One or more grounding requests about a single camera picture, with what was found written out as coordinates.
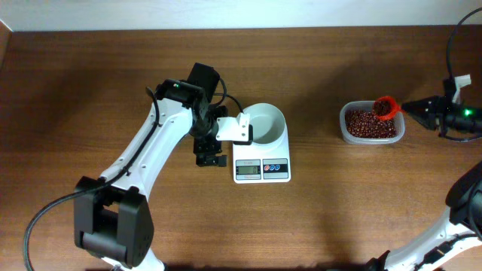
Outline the white bowl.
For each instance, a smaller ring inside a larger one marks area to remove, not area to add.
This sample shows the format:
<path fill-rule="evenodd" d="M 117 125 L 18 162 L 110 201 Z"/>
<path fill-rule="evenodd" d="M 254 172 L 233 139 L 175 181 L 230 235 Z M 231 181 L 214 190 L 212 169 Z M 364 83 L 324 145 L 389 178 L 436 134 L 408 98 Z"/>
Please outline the white bowl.
<path fill-rule="evenodd" d="M 287 127 L 283 113 L 268 103 L 250 105 L 244 112 L 249 114 L 253 127 L 253 142 L 270 145 L 279 142 L 286 134 Z"/>

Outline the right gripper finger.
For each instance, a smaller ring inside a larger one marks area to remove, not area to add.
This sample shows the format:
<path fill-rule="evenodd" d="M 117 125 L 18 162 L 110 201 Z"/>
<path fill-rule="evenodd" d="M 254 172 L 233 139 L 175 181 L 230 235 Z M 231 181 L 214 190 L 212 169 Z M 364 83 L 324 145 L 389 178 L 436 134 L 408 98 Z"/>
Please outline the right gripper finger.
<path fill-rule="evenodd" d="M 437 96 L 430 96 L 416 101 L 405 102 L 401 105 L 401 109 L 403 111 L 429 111 L 437 101 Z"/>
<path fill-rule="evenodd" d="M 407 115 L 412 117 L 417 123 L 419 123 L 421 126 L 428 130 L 436 130 L 438 128 L 435 116 L 433 114 L 407 111 Z"/>

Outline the orange measuring scoop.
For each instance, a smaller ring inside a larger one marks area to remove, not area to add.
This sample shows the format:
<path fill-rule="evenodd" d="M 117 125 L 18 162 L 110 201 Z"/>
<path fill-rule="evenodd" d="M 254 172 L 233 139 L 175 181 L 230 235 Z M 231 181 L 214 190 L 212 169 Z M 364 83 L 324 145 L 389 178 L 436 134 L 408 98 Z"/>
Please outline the orange measuring scoop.
<path fill-rule="evenodd" d="M 372 113 L 379 120 L 391 120 L 397 113 L 402 112 L 401 106 L 391 96 L 377 99 L 372 107 Z"/>

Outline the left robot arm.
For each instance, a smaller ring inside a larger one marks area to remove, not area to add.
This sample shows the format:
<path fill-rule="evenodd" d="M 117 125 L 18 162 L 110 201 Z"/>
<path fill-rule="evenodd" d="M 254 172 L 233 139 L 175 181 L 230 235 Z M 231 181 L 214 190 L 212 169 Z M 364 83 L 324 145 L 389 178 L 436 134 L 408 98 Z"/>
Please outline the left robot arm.
<path fill-rule="evenodd" d="M 153 93 L 148 118 L 127 149 L 99 178 L 83 177 L 75 191 L 75 245 L 111 264 L 114 270 L 162 270 L 151 250 L 154 224 L 148 206 L 152 187 L 175 146 L 194 138 L 198 166 L 227 165 L 217 141 L 212 105 L 221 77 L 213 67 L 195 63 L 185 80 L 167 79 Z"/>

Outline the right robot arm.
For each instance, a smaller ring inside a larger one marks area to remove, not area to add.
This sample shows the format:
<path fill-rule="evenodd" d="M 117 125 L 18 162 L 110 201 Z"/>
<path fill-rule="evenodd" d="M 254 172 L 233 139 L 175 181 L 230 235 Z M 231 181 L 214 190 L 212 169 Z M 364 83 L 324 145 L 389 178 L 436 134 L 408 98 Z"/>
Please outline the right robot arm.
<path fill-rule="evenodd" d="M 469 75 L 444 80 L 444 95 L 398 106 L 426 129 L 473 133 L 481 137 L 481 110 L 460 101 L 460 90 L 471 84 Z M 362 268 L 375 271 L 435 270 L 456 255 L 481 245 L 481 164 L 467 171 L 450 188 L 446 208 L 433 226 L 407 245 L 370 259 Z"/>

